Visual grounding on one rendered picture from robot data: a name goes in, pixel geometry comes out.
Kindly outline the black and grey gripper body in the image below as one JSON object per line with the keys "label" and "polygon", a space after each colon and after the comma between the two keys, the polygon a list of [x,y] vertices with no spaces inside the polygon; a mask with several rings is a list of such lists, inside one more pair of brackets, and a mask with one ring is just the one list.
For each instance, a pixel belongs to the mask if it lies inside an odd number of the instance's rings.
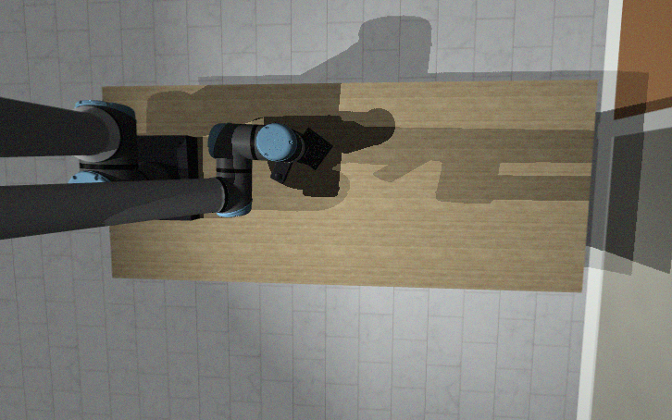
{"label": "black and grey gripper body", "polygon": [[293,130],[293,131],[296,132],[297,134],[299,134],[302,137],[302,139],[304,140],[304,143],[305,143],[305,152],[304,152],[303,156],[298,161],[296,161],[298,163],[302,163],[303,159],[305,159],[305,153],[306,153],[308,147],[311,147],[314,141],[307,138],[306,136],[304,136],[304,134],[302,134],[302,133],[300,133],[296,130]]}

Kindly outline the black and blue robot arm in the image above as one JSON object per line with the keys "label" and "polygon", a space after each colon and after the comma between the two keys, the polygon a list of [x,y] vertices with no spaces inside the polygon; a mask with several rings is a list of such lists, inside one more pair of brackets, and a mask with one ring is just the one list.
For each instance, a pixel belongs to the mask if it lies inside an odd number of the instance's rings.
{"label": "black and blue robot arm", "polygon": [[158,164],[138,163],[132,108],[83,100],[73,110],[0,97],[0,157],[74,155],[80,163],[65,184],[0,186],[0,240],[206,213],[244,216],[252,209],[253,160],[275,161],[270,178],[283,184],[305,152],[286,125],[218,123],[208,136],[217,176],[171,179]]}

